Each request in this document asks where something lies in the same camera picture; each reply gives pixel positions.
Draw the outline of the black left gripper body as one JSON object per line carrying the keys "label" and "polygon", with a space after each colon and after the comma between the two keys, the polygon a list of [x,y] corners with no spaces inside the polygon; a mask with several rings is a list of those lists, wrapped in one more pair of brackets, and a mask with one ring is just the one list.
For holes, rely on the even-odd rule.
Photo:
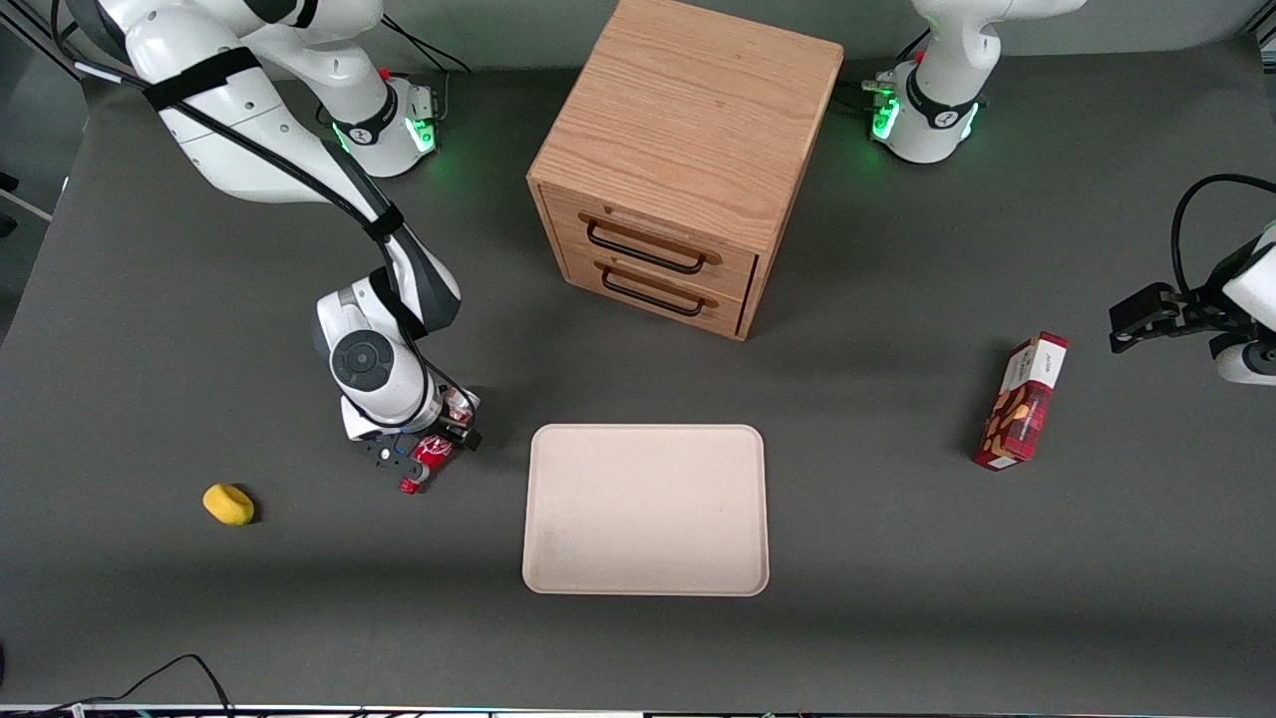
{"label": "black left gripper body", "polygon": [[1254,237],[1224,258],[1207,281],[1185,295],[1185,333],[1215,332],[1258,335],[1261,324],[1261,238]]}

